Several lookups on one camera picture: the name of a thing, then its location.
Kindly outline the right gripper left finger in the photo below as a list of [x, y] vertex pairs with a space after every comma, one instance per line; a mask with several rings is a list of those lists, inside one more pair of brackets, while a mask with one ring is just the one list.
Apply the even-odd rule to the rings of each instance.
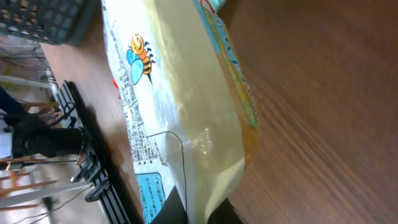
[[183, 203], [178, 194], [178, 190], [174, 187], [167, 197], [163, 207], [151, 224], [187, 224], [187, 214], [183, 207]]

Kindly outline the yellow white snack bag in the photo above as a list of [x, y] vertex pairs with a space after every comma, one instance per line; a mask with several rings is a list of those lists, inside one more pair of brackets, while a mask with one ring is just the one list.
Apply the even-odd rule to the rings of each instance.
[[228, 30], [208, 1], [101, 6], [144, 221], [176, 187], [188, 223], [208, 223], [259, 143], [254, 99]]

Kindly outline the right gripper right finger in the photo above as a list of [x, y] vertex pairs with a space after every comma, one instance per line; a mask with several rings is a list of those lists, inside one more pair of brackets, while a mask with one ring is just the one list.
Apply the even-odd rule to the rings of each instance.
[[211, 214], [208, 224], [247, 224], [226, 198]]

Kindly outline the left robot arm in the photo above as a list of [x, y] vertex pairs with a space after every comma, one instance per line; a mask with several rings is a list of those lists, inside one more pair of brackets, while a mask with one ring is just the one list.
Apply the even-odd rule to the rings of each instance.
[[81, 128], [58, 128], [70, 111], [50, 124], [1, 89], [1, 158], [15, 159], [34, 154], [53, 158], [79, 154], [87, 145]]

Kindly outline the light blue wipes packet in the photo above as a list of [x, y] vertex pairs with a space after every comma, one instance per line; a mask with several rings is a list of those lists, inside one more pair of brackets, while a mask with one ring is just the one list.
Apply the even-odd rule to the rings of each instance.
[[208, 0], [209, 4], [212, 8], [218, 12], [222, 9], [222, 7], [228, 2], [228, 0]]

